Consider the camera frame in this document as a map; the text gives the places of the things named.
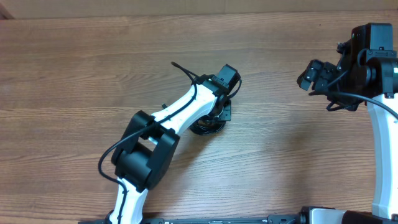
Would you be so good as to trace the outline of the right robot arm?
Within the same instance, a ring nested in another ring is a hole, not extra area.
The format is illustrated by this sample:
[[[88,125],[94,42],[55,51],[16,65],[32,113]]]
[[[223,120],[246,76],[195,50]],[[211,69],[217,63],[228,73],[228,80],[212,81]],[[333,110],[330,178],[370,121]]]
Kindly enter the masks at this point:
[[[390,23],[367,23],[339,43],[339,62],[312,60],[297,78],[310,96],[326,96],[328,111],[356,111],[371,119],[376,184],[370,212],[303,207],[292,223],[397,223],[397,51]]]

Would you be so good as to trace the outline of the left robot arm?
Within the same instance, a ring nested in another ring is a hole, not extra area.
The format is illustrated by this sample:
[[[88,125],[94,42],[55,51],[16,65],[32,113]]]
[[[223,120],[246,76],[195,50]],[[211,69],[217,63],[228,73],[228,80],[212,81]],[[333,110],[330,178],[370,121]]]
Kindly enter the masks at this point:
[[[140,223],[147,194],[164,177],[183,132],[215,134],[231,120],[231,100],[242,84],[238,71],[228,64],[216,75],[181,70],[191,81],[186,94],[158,112],[138,111],[100,157],[99,173],[118,185],[104,223]]]

